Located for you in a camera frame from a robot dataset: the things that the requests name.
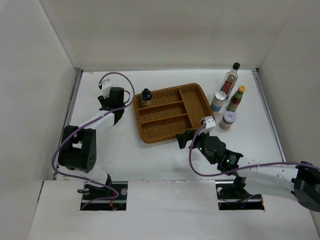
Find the black-cap spice bottle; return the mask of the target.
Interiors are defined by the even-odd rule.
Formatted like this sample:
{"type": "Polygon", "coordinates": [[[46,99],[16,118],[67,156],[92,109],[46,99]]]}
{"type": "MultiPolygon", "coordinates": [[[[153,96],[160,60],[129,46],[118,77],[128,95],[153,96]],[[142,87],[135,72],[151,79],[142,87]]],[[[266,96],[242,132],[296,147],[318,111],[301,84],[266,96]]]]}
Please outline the black-cap spice bottle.
{"type": "Polygon", "coordinates": [[[145,88],[140,94],[140,103],[142,107],[150,107],[152,105],[152,92],[145,88]]]}

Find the tall clear black-cap bottle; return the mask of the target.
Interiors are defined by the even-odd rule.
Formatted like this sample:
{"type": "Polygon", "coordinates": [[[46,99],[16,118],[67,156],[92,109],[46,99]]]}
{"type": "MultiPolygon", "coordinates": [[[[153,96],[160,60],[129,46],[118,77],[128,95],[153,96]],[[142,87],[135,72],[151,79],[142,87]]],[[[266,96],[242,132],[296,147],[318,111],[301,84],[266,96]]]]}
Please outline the tall clear black-cap bottle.
{"type": "Polygon", "coordinates": [[[235,83],[238,80],[238,70],[240,68],[240,63],[235,62],[232,65],[232,69],[226,73],[223,83],[220,87],[220,91],[224,92],[226,94],[226,98],[228,98],[235,86],[235,83]]]}

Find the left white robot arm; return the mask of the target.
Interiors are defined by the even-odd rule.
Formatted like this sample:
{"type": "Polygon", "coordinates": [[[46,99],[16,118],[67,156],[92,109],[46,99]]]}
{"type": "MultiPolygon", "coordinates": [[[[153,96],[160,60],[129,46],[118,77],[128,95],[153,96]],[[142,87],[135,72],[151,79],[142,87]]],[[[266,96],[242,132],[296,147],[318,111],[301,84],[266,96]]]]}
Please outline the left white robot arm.
{"type": "Polygon", "coordinates": [[[110,176],[105,173],[97,161],[97,135],[114,126],[122,118],[125,110],[125,90],[122,87],[111,87],[107,96],[99,96],[101,108],[92,118],[83,123],[84,127],[67,125],[63,130],[62,140],[71,136],[60,148],[58,165],[76,176],[86,178],[95,187],[100,199],[108,199],[112,195],[110,176]]]}

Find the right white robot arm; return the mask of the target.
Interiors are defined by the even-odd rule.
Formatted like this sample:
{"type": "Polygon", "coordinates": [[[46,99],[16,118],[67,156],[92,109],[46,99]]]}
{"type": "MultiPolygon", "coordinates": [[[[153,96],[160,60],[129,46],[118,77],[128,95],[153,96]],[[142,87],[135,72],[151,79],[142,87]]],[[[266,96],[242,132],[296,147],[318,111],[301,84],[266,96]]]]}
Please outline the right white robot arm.
{"type": "Polygon", "coordinates": [[[216,176],[234,176],[232,192],[238,198],[246,195],[270,195],[299,203],[302,207],[320,210],[320,168],[309,162],[267,162],[227,149],[217,136],[199,130],[176,134],[180,149],[190,141],[189,150],[198,149],[216,166],[216,176]]]}

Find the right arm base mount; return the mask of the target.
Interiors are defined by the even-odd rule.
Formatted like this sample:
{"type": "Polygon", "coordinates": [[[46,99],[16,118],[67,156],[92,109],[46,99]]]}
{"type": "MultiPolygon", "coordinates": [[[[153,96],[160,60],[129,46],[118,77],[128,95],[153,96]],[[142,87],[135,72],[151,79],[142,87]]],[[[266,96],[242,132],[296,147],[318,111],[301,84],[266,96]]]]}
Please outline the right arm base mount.
{"type": "Polygon", "coordinates": [[[233,180],[216,181],[215,188],[220,211],[265,210],[260,194],[251,195],[242,188],[237,188],[233,180]]]}

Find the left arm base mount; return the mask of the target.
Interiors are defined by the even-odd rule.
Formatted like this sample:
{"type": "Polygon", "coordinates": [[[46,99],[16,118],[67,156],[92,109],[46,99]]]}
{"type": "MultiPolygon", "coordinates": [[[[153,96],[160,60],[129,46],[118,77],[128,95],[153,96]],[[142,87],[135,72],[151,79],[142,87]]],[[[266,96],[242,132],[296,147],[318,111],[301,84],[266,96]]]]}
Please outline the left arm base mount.
{"type": "Polygon", "coordinates": [[[125,211],[127,209],[128,182],[113,181],[110,186],[118,192],[85,183],[82,194],[81,211],[125,211]]]}

